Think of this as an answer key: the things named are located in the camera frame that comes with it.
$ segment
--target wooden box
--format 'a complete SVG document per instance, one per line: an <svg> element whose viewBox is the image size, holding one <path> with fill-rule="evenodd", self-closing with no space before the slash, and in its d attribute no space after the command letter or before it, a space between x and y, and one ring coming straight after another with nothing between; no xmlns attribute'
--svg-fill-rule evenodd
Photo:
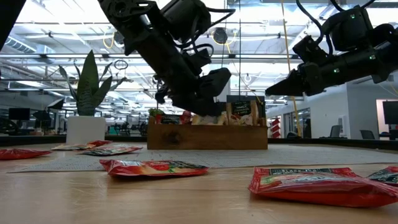
<svg viewBox="0 0 398 224"><path fill-rule="evenodd" d="M267 125L213 126L156 124L149 118L148 149L268 149Z"/></svg>

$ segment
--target table surface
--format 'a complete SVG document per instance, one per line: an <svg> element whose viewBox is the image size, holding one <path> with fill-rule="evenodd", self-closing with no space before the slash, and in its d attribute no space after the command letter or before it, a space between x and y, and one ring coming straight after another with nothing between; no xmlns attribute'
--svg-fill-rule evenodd
<svg viewBox="0 0 398 224"><path fill-rule="evenodd" d="M258 198L247 189L252 167L211 169L207 175L173 179L115 179L106 172L6 173L74 153L0 161L0 223L398 223L398 203L358 209ZM348 167L367 176L389 165L398 164Z"/></svg>

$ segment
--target white planter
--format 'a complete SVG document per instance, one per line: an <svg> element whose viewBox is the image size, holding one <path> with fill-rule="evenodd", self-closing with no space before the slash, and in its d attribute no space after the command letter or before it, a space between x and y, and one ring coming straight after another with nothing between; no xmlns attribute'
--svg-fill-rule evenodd
<svg viewBox="0 0 398 224"><path fill-rule="evenodd" d="M67 128L67 144L87 144L90 141L105 140L105 118L71 116L68 118Z"/></svg>

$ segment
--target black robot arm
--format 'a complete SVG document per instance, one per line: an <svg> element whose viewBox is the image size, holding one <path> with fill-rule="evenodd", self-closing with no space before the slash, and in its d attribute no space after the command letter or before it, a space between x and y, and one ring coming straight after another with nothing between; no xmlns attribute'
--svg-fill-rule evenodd
<svg viewBox="0 0 398 224"><path fill-rule="evenodd" d="M398 29L382 24L373 29L364 7L341 11L322 25L341 55L329 55L306 36L293 51L303 60L289 76L266 90L267 95L316 95L325 88L371 75L374 83L398 70Z"/></svg>
<svg viewBox="0 0 398 224"><path fill-rule="evenodd" d="M164 83L155 94L159 103L164 97L173 105L200 115L218 116L221 105L214 102L227 84L231 73L227 68L211 71L200 77L202 66L211 63L207 49L195 41L211 26L210 11L199 0L172 0L163 9L154 1L98 0L110 23L124 37L125 54L137 51L155 71L155 79ZM223 19L232 15L234 9ZM195 54L187 54L187 47Z"/></svg>

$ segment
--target fabric mat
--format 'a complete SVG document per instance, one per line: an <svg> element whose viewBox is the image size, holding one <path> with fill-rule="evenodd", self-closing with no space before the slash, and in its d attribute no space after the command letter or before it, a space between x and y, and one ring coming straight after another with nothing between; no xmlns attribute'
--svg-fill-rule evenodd
<svg viewBox="0 0 398 224"><path fill-rule="evenodd" d="M108 157L75 155L45 164L25 167L14 172L104 170L100 159L136 161L175 160L211 168L269 165L332 165L398 163L398 154L322 146L269 145L268 150L143 150Z"/></svg>

